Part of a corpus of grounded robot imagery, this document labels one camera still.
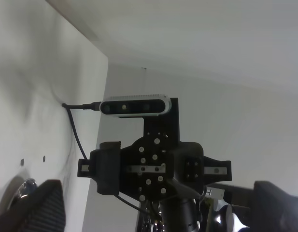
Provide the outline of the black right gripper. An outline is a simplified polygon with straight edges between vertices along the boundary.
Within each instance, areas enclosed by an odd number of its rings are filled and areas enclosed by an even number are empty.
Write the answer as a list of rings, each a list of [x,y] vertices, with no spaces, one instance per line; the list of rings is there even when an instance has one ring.
[[[231,162],[204,156],[195,142],[172,145],[167,136],[144,136],[128,147],[104,142],[78,161],[78,177],[97,183],[97,193],[123,193],[138,201],[197,199],[212,183],[231,181]]]

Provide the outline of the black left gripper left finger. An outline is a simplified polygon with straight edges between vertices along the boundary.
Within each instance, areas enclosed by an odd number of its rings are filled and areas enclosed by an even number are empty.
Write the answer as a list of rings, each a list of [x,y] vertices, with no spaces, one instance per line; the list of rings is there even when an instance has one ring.
[[[37,186],[28,179],[0,214],[0,232],[63,232],[66,213],[60,180]]]

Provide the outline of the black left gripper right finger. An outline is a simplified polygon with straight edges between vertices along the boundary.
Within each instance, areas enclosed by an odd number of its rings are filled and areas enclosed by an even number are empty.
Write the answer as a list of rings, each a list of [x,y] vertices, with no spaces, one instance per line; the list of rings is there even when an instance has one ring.
[[[298,196],[269,181],[256,181],[246,199],[250,208],[246,232],[298,232]]]

